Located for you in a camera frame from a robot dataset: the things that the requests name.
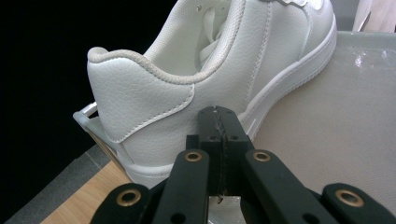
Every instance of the screw hole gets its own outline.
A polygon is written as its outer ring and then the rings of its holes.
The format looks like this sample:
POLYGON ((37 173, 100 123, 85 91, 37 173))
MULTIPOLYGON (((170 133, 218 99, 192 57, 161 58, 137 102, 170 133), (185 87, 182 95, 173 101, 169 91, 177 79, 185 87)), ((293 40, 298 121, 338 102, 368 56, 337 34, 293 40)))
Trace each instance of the screw hole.
POLYGON ((347 190, 347 189, 339 189, 335 192, 335 196, 342 203, 346 203, 347 205, 353 207, 362 207, 364 206, 364 200, 358 194, 347 190))
POLYGON ((126 194, 124 194, 124 195, 122 196, 122 200, 123 200, 124 202, 126 202, 126 203, 127 203, 127 202, 133 201, 134 198, 136 198, 136 195, 135 195, 133 192, 126 193, 126 194))
POLYGON ((270 155, 268 155, 265 152, 255 152, 253 154, 254 159, 256 159, 257 161, 269 161, 271 160, 270 155))
POLYGON ((202 155, 198 152, 189 152, 184 156, 184 159, 186 161, 200 161, 202 158, 202 155))
POLYGON ((343 199, 349 201, 350 203, 356 203, 358 201, 358 199, 355 198, 353 195, 347 193, 342 193, 341 197, 343 197, 343 199))
POLYGON ((181 224, 186 221, 186 216, 180 213, 173 214, 171 217, 171 222, 174 224, 181 224))
POLYGON ((308 214, 308 213, 303 214, 303 219, 306 223, 309 223, 309 224, 319 224, 320 223, 319 219, 317 217, 315 217, 314 215, 308 214))
POLYGON ((127 189, 117 197, 117 204, 123 207, 132 206, 139 202, 141 198, 140 191, 137 189, 127 189))

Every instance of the white sneaker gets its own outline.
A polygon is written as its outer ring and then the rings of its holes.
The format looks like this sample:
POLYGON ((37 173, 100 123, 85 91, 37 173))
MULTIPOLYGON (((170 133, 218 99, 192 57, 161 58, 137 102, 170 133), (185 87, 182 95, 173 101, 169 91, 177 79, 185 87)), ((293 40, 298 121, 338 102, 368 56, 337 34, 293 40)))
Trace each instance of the white sneaker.
POLYGON ((131 179, 152 187, 168 177, 197 112, 233 110, 254 138, 282 96, 332 56, 329 0, 179 0, 144 55, 88 53, 88 74, 108 139, 131 179))

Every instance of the shoe heel counter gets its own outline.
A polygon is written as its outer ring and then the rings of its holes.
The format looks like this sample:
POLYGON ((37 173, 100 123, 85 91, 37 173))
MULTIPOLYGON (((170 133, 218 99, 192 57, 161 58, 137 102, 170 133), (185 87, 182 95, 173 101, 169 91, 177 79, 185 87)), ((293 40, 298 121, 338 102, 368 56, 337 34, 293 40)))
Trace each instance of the shoe heel counter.
POLYGON ((194 95, 193 85, 167 83, 130 58, 88 61, 87 70, 99 118, 114 143, 183 109, 194 95))

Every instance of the table surface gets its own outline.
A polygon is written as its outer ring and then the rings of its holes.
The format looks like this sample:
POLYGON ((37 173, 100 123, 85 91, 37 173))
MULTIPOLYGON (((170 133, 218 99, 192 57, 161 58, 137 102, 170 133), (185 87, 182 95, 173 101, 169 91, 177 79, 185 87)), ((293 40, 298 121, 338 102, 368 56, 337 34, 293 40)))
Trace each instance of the table surface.
POLYGON ((90 223, 107 194, 119 185, 130 182, 111 161, 42 223, 90 223))

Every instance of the shoe sole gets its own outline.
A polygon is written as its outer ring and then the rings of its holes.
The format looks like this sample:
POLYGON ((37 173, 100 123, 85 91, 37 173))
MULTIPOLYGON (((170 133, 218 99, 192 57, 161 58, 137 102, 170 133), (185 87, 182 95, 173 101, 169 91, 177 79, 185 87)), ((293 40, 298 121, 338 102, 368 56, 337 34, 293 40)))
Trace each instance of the shoe sole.
POLYGON ((336 33, 335 17, 333 17, 332 29, 323 42, 299 62, 293 63, 277 74, 248 104, 247 110, 238 115, 251 140, 254 140, 265 116, 278 100, 304 85, 327 65, 335 49, 336 33))

